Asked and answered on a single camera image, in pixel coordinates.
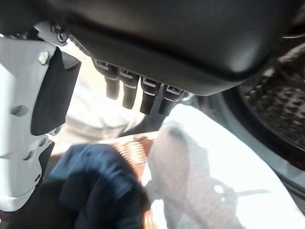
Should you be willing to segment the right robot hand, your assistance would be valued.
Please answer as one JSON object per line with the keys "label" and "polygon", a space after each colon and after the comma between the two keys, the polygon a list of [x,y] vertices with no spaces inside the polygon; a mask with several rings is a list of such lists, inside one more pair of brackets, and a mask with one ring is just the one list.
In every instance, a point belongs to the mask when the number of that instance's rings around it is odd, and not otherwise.
{"label": "right robot hand", "polygon": [[0,214],[23,214],[38,197],[65,124],[81,62],[101,71],[107,93],[125,86],[131,108],[139,80],[144,107],[165,84],[161,111],[183,91],[207,96],[259,72],[289,36],[302,0],[3,0],[0,3]]}

